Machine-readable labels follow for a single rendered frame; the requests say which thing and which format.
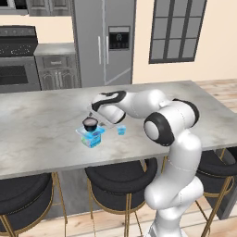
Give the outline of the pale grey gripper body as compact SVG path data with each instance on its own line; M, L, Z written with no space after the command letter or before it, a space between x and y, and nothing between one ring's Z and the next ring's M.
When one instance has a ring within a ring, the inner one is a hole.
M115 127L115 124L111 123L109 120L107 120L106 118L104 118L102 115L100 115L99 113L95 112L92 109L91 105L87 106L87 109L89 110L89 116L93 117L95 119L97 119L99 121L99 124L101 126L107 127L109 129L112 129Z

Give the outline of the dark round yogurt cup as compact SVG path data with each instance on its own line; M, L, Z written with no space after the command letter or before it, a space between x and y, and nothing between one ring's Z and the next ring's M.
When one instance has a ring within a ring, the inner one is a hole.
M95 131L97 128L98 120L96 118L87 117L83 122L82 125L84 129L88 132Z

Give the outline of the large blue yogurt container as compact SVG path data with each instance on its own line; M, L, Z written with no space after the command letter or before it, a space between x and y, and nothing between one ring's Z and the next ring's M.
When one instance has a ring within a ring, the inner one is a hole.
M106 130L98 126L94 131L87 131L83 127L79 127L76 132L81 136L81 142L89 148L96 147L101 143L101 135Z

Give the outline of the black stool with gold legs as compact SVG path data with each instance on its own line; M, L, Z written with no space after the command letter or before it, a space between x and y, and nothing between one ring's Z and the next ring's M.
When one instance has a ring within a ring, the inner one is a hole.
M226 164L223 161L225 151L230 152L235 159L233 164ZM204 185L204 197L216 198L216 203L209 217L206 216L198 201L195 201L206 220L205 228L201 234L201 237L206 237L210 234L212 221L218 212L224 196L231 191L235 183L234 177L237 176L237 147L224 148L221 156L218 156L213 150L204 151L196 176Z
M124 237L129 237L130 215L144 206L144 189L156 172L155 157L86 168L91 218L95 201L106 212L125 217Z
M19 237L41 222L54 204L55 187L59 191L64 225L67 225L66 208L56 172L0 180L0 236Z

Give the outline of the grey base cupboard run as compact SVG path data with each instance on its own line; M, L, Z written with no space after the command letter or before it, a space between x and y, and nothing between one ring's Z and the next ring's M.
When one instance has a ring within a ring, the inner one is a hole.
M34 57L43 91L80 86L74 43L38 44Z

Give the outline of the grey steel fridge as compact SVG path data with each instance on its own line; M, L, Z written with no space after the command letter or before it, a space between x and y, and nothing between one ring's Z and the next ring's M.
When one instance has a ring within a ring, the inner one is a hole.
M132 82L136 0L73 0L83 87Z

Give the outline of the black and steel oven range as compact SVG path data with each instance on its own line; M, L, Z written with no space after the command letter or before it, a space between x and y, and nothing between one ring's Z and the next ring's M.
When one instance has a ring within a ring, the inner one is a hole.
M0 26L0 94L40 91L34 26Z

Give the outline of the dark framed window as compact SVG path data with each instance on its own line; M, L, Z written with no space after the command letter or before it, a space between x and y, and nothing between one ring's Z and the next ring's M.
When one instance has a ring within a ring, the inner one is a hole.
M194 62L207 0L155 0L149 63Z

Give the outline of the steel microwave oven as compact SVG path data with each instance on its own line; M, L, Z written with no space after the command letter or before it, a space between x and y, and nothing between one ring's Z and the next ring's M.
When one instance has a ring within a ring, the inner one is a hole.
M21 15L28 14L26 0L0 0L0 15Z

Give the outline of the grey wall cupboards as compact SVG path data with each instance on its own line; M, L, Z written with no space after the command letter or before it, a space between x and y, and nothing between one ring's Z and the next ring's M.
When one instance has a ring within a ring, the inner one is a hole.
M70 16L70 0L26 0L32 17Z

